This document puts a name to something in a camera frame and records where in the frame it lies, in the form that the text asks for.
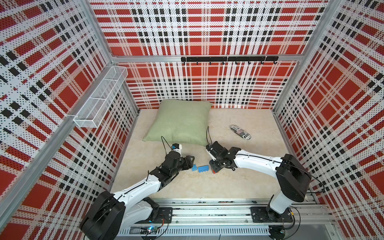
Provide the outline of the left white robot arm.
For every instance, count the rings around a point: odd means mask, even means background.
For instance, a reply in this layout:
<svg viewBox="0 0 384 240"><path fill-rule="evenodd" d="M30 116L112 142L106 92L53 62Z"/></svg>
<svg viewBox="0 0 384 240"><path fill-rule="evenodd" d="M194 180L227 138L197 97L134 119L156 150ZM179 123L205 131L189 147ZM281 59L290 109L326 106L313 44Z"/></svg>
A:
<svg viewBox="0 0 384 240"><path fill-rule="evenodd" d="M170 151L163 163L140 182L119 192L104 191L91 204L80 230L89 240L113 240L122 227L140 221L154 222L159 205L149 196L160 191L181 171L192 169L195 157L182 157L181 150Z"/></svg>

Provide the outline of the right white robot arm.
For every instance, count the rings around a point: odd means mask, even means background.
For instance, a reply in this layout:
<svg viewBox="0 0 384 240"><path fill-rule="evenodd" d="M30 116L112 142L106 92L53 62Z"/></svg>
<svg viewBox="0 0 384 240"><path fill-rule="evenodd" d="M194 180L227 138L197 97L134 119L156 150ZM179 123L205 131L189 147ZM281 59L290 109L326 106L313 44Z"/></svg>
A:
<svg viewBox="0 0 384 240"><path fill-rule="evenodd" d="M268 157L237 147L227 150L218 142L206 145L206 151L212 158L210 166L214 173L222 169L234 171L242 168L277 180L280 190L271 197L266 207L267 213L282 215L291 204L304 202L312 177L294 156Z"/></svg>

